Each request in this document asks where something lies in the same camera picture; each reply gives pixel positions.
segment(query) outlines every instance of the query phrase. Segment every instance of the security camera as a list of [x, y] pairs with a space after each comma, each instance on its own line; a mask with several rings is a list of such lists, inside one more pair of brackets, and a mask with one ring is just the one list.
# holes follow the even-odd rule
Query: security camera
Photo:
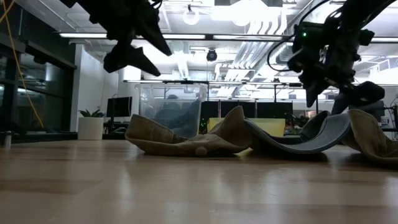
[[207, 53], [207, 57], [206, 57], [208, 62], [214, 62], [215, 60], [217, 60], [217, 53], [215, 49], [210, 49], [209, 52]]

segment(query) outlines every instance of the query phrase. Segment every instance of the white planter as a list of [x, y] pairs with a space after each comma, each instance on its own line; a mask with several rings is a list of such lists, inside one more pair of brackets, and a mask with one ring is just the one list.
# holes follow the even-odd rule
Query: white planter
[[79, 140], [102, 140], [103, 118], [79, 118]]

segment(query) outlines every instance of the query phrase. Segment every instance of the floor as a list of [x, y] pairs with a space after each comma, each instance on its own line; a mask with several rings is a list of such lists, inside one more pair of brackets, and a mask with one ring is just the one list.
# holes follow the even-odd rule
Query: floor
[[343, 146], [289, 160], [146, 156], [127, 141], [0, 150], [0, 223], [398, 223], [398, 173]]

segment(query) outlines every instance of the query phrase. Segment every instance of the clear plastic container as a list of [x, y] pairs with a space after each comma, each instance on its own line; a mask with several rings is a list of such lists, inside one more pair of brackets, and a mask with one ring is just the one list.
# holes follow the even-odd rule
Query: clear plastic container
[[156, 83], [137, 86], [139, 115], [168, 127], [179, 136], [192, 138], [198, 134], [206, 85]]

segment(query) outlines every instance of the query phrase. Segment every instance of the potted plant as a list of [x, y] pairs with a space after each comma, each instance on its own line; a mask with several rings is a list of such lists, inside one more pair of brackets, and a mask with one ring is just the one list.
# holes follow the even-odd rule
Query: potted plant
[[79, 118], [78, 139], [79, 140], [102, 140], [103, 133], [103, 113], [99, 110], [90, 113], [88, 110], [79, 111], [83, 116]]

